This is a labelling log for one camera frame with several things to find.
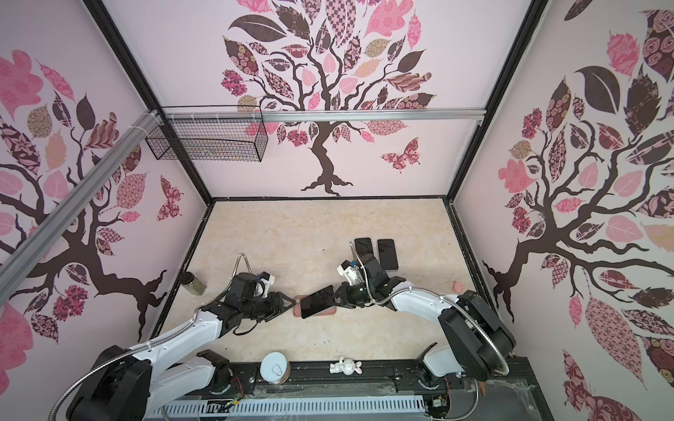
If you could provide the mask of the black phone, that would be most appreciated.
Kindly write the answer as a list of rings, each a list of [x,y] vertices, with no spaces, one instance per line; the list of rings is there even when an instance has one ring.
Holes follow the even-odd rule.
[[[367,255],[374,254],[374,248],[371,238],[356,238],[355,249],[356,254],[361,258]]]
[[[377,251],[382,269],[386,271],[397,271],[399,269],[397,249],[394,240],[378,240]]]
[[[310,317],[315,316],[316,313],[323,312],[323,310],[319,308],[319,299],[322,296],[333,296],[333,293],[335,293],[333,286],[328,285],[323,289],[302,298],[300,301],[302,319],[309,319]]]

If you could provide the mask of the pink phone case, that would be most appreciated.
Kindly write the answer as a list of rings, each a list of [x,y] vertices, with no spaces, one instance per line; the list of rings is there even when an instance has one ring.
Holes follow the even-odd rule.
[[[295,318],[298,318],[298,319],[301,319],[301,318],[302,318],[300,301],[301,301],[301,299],[304,298],[304,297],[305,297],[304,295],[294,296],[294,299],[295,299],[295,301],[296,301],[296,305],[295,305],[295,307],[293,308],[292,314],[293,314],[293,316],[294,316]],[[327,317],[327,316],[332,316],[332,315],[335,315],[336,312],[337,312],[337,308],[336,308],[336,307],[332,307],[332,308],[323,310],[323,312],[316,313],[316,314],[315,314],[315,317]]]

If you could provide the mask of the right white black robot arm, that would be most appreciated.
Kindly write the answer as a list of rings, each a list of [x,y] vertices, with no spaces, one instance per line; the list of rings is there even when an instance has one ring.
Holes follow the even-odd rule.
[[[428,389],[447,375],[484,382],[492,375],[510,373],[507,356],[516,340],[482,296],[472,290],[443,295],[421,288],[390,276],[384,262],[373,254],[358,254],[354,245],[350,247],[353,259],[338,266],[345,281],[338,288],[329,285],[301,299],[302,318],[333,307],[379,306],[440,326],[447,344],[433,343],[416,360],[419,382]]]

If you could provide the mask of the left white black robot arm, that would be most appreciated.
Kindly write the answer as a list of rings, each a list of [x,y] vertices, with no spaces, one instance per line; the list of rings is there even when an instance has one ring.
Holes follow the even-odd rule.
[[[180,326],[129,348],[105,349],[56,400],[48,419],[66,403],[68,420],[142,420],[192,391],[228,386],[228,359],[203,347],[237,335],[245,319],[270,322],[295,307],[295,299],[272,290],[274,282],[267,272],[235,270],[226,289]]]

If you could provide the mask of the white rabbit figurine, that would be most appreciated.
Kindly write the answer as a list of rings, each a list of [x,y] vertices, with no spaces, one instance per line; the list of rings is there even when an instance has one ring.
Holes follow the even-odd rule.
[[[329,372],[331,374],[361,375],[363,373],[362,365],[361,361],[341,357],[339,361],[330,364]]]

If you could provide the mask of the white round can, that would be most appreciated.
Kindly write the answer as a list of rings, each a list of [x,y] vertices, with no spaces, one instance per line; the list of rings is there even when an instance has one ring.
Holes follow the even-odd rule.
[[[291,373],[291,366],[284,354],[272,352],[267,354],[260,366],[260,375],[273,385],[279,385],[286,382]]]

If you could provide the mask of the small pink block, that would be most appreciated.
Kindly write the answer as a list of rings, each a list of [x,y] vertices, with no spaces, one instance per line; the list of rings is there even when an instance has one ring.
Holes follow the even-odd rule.
[[[453,291],[456,294],[463,294],[466,290],[465,284],[463,282],[454,282]]]

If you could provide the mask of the back aluminium rail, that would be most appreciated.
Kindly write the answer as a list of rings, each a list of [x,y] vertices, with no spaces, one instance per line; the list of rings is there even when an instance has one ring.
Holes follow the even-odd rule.
[[[259,122],[337,122],[337,121],[393,121],[393,120],[477,120],[482,121],[486,110],[475,108],[419,109],[419,110],[369,110],[369,111],[179,111],[168,109],[168,119],[250,119]]]

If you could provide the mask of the aluminium rail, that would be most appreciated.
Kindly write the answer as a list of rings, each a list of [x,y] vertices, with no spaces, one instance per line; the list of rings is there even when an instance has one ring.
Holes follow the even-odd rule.
[[[10,299],[39,263],[39,260],[61,238],[80,211],[94,198],[105,182],[112,176],[121,162],[133,152],[147,135],[159,126],[159,114],[156,111],[143,113],[113,148],[104,155],[96,165],[79,182],[68,196],[56,206],[43,223],[39,224],[34,234],[30,235],[18,250],[13,252],[1,268],[1,302]]]
[[[179,111],[168,109],[168,119],[250,119],[259,122],[337,122],[337,121],[393,121],[393,120],[477,120],[482,121],[486,110],[475,108],[419,109],[419,110],[369,110],[369,111]]]

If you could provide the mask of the left aluminium rail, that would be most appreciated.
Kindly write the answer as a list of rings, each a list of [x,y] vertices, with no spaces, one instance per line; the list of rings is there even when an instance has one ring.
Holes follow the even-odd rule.
[[[112,176],[121,162],[133,152],[147,135],[159,126],[159,114],[156,111],[143,113],[113,148],[104,155],[96,165],[79,182],[68,196],[56,206],[43,223],[39,224],[34,234],[30,235],[18,250],[13,252],[1,268],[1,302],[10,299],[39,263],[39,260],[61,238],[80,211],[94,198],[105,182]]]

